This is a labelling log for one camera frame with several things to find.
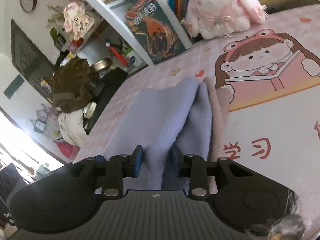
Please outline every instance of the green leaf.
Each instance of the green leaf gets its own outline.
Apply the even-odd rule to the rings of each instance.
[[[57,41],[58,39],[58,32],[56,30],[55,27],[53,27],[51,30],[50,30],[50,36],[51,38],[53,39],[54,43]]]

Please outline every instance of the cartoon eye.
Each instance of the cartoon eye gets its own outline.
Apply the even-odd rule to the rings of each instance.
[[[224,51],[225,51],[225,52],[228,52],[229,50],[235,49],[235,48],[238,46],[238,43],[239,43],[239,42],[233,42],[233,43],[227,44],[227,45],[224,47]]]
[[[261,32],[259,32],[259,35],[260,35],[260,36],[265,36],[265,35],[268,35],[268,34],[270,34],[270,33],[271,33],[270,30],[262,30]]]

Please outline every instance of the pink frog headband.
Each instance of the pink frog headband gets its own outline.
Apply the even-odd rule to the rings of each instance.
[[[233,54],[233,52],[236,49],[240,48],[241,46],[243,46],[246,43],[249,43],[250,41],[258,40],[261,38],[273,38],[273,39],[276,39],[279,41],[284,41],[284,38],[281,38],[281,37],[275,35],[275,32],[273,30],[269,30],[269,29],[261,30],[256,35],[248,37],[243,41],[233,41],[233,42],[227,44],[223,49],[227,53],[226,62],[229,62],[231,55]]]

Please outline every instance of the cartoon girl's face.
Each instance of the cartoon girl's face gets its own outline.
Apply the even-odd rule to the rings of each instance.
[[[240,56],[234,62],[225,62],[221,65],[221,69],[225,72],[248,71],[269,66],[285,56],[287,56],[293,47],[293,42],[284,40],[283,43],[276,43],[267,48],[254,51],[245,56]]]

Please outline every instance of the metal bowl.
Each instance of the metal bowl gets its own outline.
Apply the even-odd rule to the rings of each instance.
[[[98,72],[99,70],[111,67],[111,65],[112,65],[112,59],[105,58],[105,59],[97,61],[91,67],[94,71]]]

